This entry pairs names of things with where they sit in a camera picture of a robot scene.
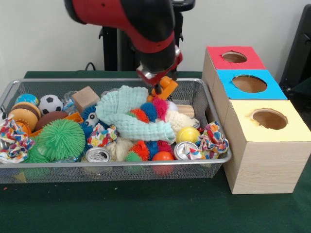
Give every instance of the blue ball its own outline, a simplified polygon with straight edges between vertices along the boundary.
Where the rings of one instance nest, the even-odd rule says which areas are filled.
[[[143,105],[141,105],[141,110],[143,110],[145,112],[145,114],[147,115],[148,119],[151,122],[155,122],[157,119],[157,112],[156,112],[156,108],[152,103],[144,103]]]
[[[29,103],[32,103],[35,106],[38,106],[38,104],[39,104],[39,100],[37,99],[37,97],[32,95],[32,94],[22,94],[22,95],[20,95],[16,99],[15,104],[20,103],[20,102],[29,102]]]

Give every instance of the wooden box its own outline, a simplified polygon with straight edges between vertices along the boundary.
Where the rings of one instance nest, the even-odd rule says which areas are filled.
[[[252,47],[207,47],[202,72],[212,93],[219,69],[266,69]]]
[[[220,123],[225,125],[229,99],[231,100],[287,100],[269,71],[217,70],[212,97]]]
[[[311,152],[311,132],[289,100],[230,100],[224,164],[233,194],[292,193]]]

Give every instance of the toy hamburger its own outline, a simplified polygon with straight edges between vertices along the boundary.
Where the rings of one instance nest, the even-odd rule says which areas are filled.
[[[41,117],[40,110],[29,102],[15,104],[9,113],[9,117],[11,115],[13,115],[15,121],[28,125],[31,131],[34,131]]]

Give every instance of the wire mesh basket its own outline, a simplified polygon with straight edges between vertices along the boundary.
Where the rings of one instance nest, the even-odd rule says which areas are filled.
[[[192,105],[195,118],[201,127],[207,125],[205,115],[219,122],[212,97],[200,79],[178,79],[179,86],[173,92],[173,102]],[[99,96],[104,91],[122,85],[145,86],[140,79],[23,79],[11,82],[0,98],[0,106],[10,112],[16,98],[30,93],[38,98],[46,94],[63,97],[69,91],[90,86]],[[222,163],[229,161],[231,151],[215,160],[102,162],[102,163],[46,163],[46,164],[0,164],[0,183],[49,183],[87,182],[152,179],[212,178]]]

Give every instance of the yellow toy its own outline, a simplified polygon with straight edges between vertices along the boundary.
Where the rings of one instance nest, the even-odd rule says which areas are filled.
[[[195,143],[198,141],[200,132],[194,127],[184,127],[177,134],[176,143],[180,142],[192,142]]]

